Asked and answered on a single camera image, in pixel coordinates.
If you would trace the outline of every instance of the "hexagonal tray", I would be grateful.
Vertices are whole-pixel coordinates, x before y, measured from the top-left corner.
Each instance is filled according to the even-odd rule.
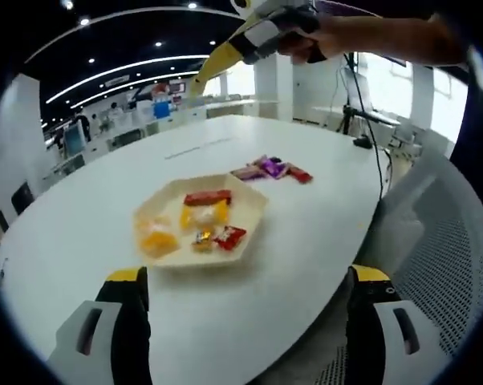
[[[198,253],[192,249],[192,242],[196,233],[182,231],[179,227],[183,200],[186,194],[224,188],[231,190],[233,196],[229,211],[229,225],[245,229],[247,234],[232,252],[214,247],[211,253]],[[135,222],[140,219],[150,220],[160,215],[170,218],[172,231],[177,236],[180,248],[158,258],[145,254],[141,249],[140,253],[147,265],[161,268],[214,266],[233,263],[242,258],[250,238],[258,227],[267,203],[268,199],[264,195],[231,174],[174,180],[145,201],[136,210],[134,220]]]

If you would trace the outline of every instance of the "black ceiling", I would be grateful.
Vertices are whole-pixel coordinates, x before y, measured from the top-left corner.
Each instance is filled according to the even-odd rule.
[[[235,14],[229,0],[196,0],[201,7],[222,10]],[[39,48],[79,25],[83,17],[90,19],[103,17],[116,12],[136,10],[154,6],[187,6],[189,1],[179,0],[73,0],[74,9],[66,10],[60,0],[37,0],[29,2],[29,14],[37,15],[33,22],[18,37],[18,56],[22,61],[30,58]],[[394,17],[420,16],[430,14],[428,10],[411,2],[392,0],[350,0],[346,3],[371,10],[377,14]],[[201,60],[179,60],[133,67],[106,75],[69,91],[50,104],[46,100],[61,90],[92,75],[126,64],[142,60],[178,55],[208,55],[213,46],[209,41],[225,41],[242,21],[217,14],[189,11],[151,11],[110,18],[91,24],[51,44],[24,64],[21,71],[40,80],[40,106],[44,122],[53,118],[67,118],[77,103],[104,89],[99,85],[104,81],[122,75],[130,75],[130,80],[145,79],[151,76],[175,72],[194,71]],[[162,47],[155,47],[155,42]]]

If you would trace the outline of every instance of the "desk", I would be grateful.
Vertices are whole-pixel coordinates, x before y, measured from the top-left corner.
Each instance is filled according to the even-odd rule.
[[[93,299],[112,271],[140,264],[132,213],[155,190],[176,178],[228,172],[263,153],[315,180],[251,184],[270,202],[241,263],[148,274],[155,384],[242,384],[262,373],[338,288],[380,190],[373,151],[347,136],[277,120],[224,116],[150,136],[43,194],[0,248],[0,263],[9,258],[2,293],[21,335],[46,359],[56,330],[82,301]],[[380,159],[385,169],[387,158]]]

